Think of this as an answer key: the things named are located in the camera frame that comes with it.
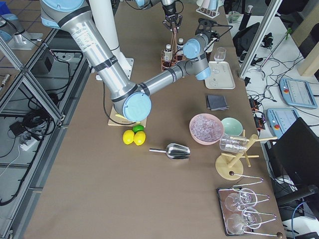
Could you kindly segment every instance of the blue cable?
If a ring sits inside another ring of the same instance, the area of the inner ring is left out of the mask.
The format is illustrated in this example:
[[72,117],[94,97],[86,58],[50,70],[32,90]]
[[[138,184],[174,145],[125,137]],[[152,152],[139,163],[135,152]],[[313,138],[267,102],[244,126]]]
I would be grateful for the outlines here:
[[302,204],[304,204],[304,203],[306,203],[306,202],[302,202],[302,203],[300,203],[298,206],[296,206],[296,208],[294,209],[293,215],[292,215],[292,217],[291,217],[291,230],[292,230],[292,232],[293,232],[293,238],[294,238],[294,239],[296,239],[296,238],[295,238],[295,232],[294,232],[294,215],[295,215],[295,212],[297,211],[297,209],[298,209]]

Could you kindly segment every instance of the pink bowl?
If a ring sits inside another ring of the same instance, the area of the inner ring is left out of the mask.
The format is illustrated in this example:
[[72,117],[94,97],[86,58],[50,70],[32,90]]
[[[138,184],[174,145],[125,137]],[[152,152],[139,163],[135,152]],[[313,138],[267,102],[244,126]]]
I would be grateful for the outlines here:
[[216,116],[198,114],[190,120],[189,131],[197,143],[211,145],[221,139],[224,134],[224,127]]

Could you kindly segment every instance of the white table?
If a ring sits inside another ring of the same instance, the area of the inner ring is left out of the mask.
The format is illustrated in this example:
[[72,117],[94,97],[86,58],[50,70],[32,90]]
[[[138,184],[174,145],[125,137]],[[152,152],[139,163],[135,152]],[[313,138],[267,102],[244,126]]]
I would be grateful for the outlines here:
[[[232,22],[231,24],[233,25],[233,28],[230,30],[231,35],[234,36],[238,32],[238,28],[240,25],[242,17],[240,17],[237,21]],[[261,22],[263,19],[263,16],[251,16],[247,26],[250,26],[252,24],[255,24],[257,22]],[[279,17],[275,17],[267,30],[267,33],[271,32],[274,40],[273,40],[273,47],[275,47],[278,42],[283,38],[285,35],[287,29],[285,28],[284,24],[281,22]],[[270,54],[270,50],[260,47],[257,51],[257,57],[263,57],[264,59]],[[273,57],[280,60],[281,62],[285,61],[294,61],[297,59],[299,56],[302,56],[300,54],[300,51],[298,47],[295,45],[293,39],[291,36],[288,36],[287,40],[284,40],[281,45],[277,48],[277,50],[274,52]],[[292,70],[290,70],[286,76],[291,77],[293,79],[299,79],[299,80],[305,80],[308,81],[311,87],[311,90],[314,95],[319,95],[319,84],[318,80],[315,78],[315,76],[312,77],[302,77],[299,75],[297,68],[300,66],[300,64],[303,61],[303,58]],[[265,72],[266,76],[270,75],[272,73],[272,67],[273,68],[273,73],[274,75],[278,75],[284,71],[287,70],[282,64],[279,67],[277,66],[278,63],[274,61],[268,61],[265,66],[263,67],[263,71]],[[286,64],[288,67],[293,66],[293,62],[288,62]],[[259,94],[263,93],[264,88],[266,87],[266,80],[262,80],[262,74],[257,71],[250,71],[245,74],[245,77],[251,78],[250,84],[246,87],[247,94],[249,95],[254,95],[256,94],[255,92],[258,92]],[[274,81],[268,80],[268,84],[272,84]],[[269,108],[289,108],[291,106],[287,105],[281,96],[279,87],[271,87],[270,88],[274,99],[277,102],[273,102],[268,99],[264,99],[262,101],[263,107],[260,110],[266,112],[267,109]],[[315,100],[317,104],[319,104],[319,98],[315,97]],[[297,107],[298,109],[301,109],[302,111],[308,112],[313,115],[319,116],[319,109],[308,109],[308,108],[301,108]],[[301,111],[298,111],[298,114],[300,117],[303,118],[303,120],[308,124],[308,125],[313,125],[313,124],[319,124],[319,118],[307,115]],[[260,133],[260,137],[270,137],[273,136],[272,129],[269,127],[269,123],[265,125],[266,129],[262,130]],[[312,127],[312,130],[314,133],[319,136],[319,126]],[[291,220],[287,220],[283,222],[284,225],[288,226],[287,229],[291,229]],[[298,231],[301,235],[308,233],[308,232],[317,232],[319,234],[319,222],[318,220],[311,220],[306,217],[298,217],[294,219],[294,230]],[[287,233],[287,236],[292,237],[292,233]]]

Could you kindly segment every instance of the black monitor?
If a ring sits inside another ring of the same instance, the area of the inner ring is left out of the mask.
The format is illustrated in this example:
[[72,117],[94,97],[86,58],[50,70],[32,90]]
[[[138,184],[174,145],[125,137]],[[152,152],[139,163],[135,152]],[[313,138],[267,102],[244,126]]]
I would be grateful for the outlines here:
[[[302,118],[298,118],[276,142],[272,153],[296,185],[296,193],[309,195],[309,187],[319,188],[319,138]],[[319,220],[319,193],[301,197]]]
[[233,43],[236,48],[237,56],[240,56],[243,51],[248,51],[258,28],[259,22],[246,27],[245,29],[242,29],[241,31],[236,33],[236,35],[233,37]]

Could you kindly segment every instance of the folded cloth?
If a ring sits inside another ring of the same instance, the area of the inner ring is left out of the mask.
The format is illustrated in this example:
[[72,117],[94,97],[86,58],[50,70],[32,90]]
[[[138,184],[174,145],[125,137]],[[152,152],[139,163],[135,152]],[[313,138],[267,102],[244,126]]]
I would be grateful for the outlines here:
[[228,105],[224,96],[208,95],[206,97],[207,108],[212,111],[227,110]]

